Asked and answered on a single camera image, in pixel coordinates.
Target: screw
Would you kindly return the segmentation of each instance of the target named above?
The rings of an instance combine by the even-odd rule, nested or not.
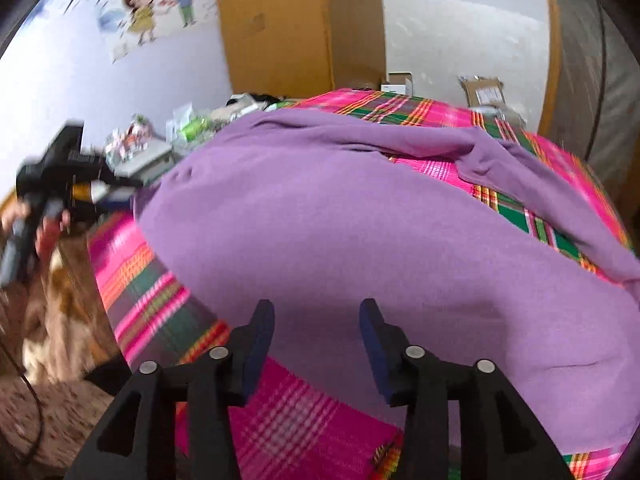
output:
[[[140,365],[140,372],[145,375],[152,374],[156,370],[158,370],[158,365],[155,361],[145,361]]]
[[[404,353],[407,354],[412,359],[420,359],[421,357],[424,357],[426,352],[424,351],[424,348],[422,348],[421,346],[411,345],[406,348]]]
[[[489,361],[489,359],[480,359],[476,366],[478,367],[478,370],[485,374],[495,372],[495,364],[493,361]]]
[[[223,346],[216,346],[209,351],[209,357],[212,359],[224,359],[229,355],[229,350]]]

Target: white wall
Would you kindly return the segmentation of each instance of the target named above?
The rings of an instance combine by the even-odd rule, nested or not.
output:
[[[161,38],[112,64],[92,6],[36,19],[0,58],[0,197],[21,162],[43,152],[68,119],[85,121],[85,144],[103,145],[135,113],[164,134],[174,108],[223,106],[230,92],[214,25]]]
[[[412,72],[416,95],[466,105],[459,76],[496,76],[535,131],[548,70],[546,0],[384,0],[390,72]]]
[[[410,71],[417,95],[466,105],[459,75],[498,76],[535,130],[548,65],[546,0],[385,0],[387,65]],[[0,196],[22,160],[68,119],[102,144],[134,113],[159,130],[185,102],[217,107],[230,85],[216,27],[196,28],[111,64],[91,6],[34,20],[0,59]]]

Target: white box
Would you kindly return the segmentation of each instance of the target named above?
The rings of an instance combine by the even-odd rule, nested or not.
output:
[[[380,85],[380,90],[412,96],[414,95],[414,78],[411,72],[390,72],[386,81]]]

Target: green item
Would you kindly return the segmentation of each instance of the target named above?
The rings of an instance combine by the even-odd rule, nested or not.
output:
[[[185,27],[194,22],[193,6],[180,7],[180,14]]]
[[[187,142],[195,140],[202,132],[211,128],[211,120],[206,117],[196,117],[187,123],[181,130],[180,135]]]
[[[460,480],[460,469],[449,468],[449,480]]]
[[[296,105],[298,102],[297,101],[292,101],[292,100],[283,100],[280,101],[279,103],[275,104],[275,109],[279,110],[280,108],[289,108],[291,106]]]

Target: cardboard box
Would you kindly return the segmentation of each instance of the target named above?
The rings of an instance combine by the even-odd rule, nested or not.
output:
[[[504,102],[502,81],[498,78],[461,78],[466,100],[470,107],[500,104]]]
[[[411,72],[390,72],[386,81],[380,85],[380,90],[412,96],[414,95],[414,78]]]

